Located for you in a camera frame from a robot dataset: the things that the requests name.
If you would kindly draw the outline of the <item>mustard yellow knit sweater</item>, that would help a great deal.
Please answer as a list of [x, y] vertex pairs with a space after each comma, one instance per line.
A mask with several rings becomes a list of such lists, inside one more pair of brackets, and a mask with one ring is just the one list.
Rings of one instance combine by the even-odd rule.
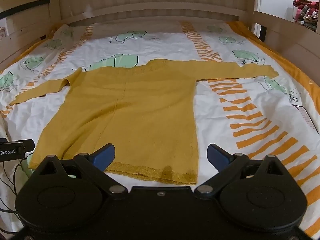
[[110, 143], [116, 153], [109, 172], [194, 185], [199, 164], [193, 111], [197, 81], [277, 75], [269, 65], [156, 59], [133, 68], [79, 69], [23, 92], [14, 104], [70, 87], [40, 135], [31, 169], [51, 154], [72, 159]]

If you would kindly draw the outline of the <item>pile of colourful clothes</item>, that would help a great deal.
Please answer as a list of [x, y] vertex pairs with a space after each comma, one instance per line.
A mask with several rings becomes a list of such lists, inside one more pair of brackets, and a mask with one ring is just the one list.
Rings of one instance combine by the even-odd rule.
[[294, 0], [293, 6], [297, 12], [293, 17], [294, 21], [314, 32], [317, 30], [319, 2], [308, 0]]

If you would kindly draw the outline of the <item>white patterned bed sheet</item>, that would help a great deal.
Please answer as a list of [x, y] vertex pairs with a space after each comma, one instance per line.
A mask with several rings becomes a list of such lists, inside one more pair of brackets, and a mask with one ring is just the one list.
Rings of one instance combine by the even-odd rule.
[[216, 174], [207, 160], [214, 143], [252, 159], [277, 156], [308, 201], [301, 228], [319, 239], [319, 88], [293, 64], [264, 49], [235, 23], [107, 23], [61, 26], [1, 72], [1, 135], [33, 139], [63, 104], [68, 88], [12, 105], [15, 96], [78, 68], [139, 67], [154, 59], [270, 65], [278, 76], [198, 82], [194, 116], [198, 182]]

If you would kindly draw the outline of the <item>wooden bed rail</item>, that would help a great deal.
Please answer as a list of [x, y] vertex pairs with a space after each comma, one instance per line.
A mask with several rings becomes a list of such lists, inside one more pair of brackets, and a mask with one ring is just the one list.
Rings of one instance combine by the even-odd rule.
[[260, 39], [291, 61], [319, 85], [319, 29], [257, 11], [258, 0], [247, 0], [248, 26], [261, 25]]
[[4, 70], [61, 21], [59, 0], [1, 0], [1, 20], [7, 31], [7, 36], [1, 39], [1, 70]]

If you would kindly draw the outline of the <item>wooden bed headboard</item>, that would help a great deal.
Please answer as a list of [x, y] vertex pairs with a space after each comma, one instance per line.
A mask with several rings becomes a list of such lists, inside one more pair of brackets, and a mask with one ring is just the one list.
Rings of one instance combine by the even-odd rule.
[[55, 22], [89, 25], [100, 22], [191, 20], [249, 22], [255, 0], [50, 0]]

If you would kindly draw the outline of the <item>right wooden bed rail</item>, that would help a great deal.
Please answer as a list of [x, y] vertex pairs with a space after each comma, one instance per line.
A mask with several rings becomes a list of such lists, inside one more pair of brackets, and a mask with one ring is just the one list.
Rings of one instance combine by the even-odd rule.
[[257, 11], [258, 0], [247, 0], [248, 26], [261, 25], [260, 39], [291, 61], [319, 85], [319, 29]]

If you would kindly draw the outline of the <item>left wooden bed rail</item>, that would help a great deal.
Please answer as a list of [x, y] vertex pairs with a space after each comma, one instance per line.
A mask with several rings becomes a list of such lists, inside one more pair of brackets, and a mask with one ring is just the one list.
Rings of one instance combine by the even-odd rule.
[[1, 0], [1, 20], [7, 31], [7, 36], [1, 39], [1, 70], [4, 70], [61, 21], [59, 0]]

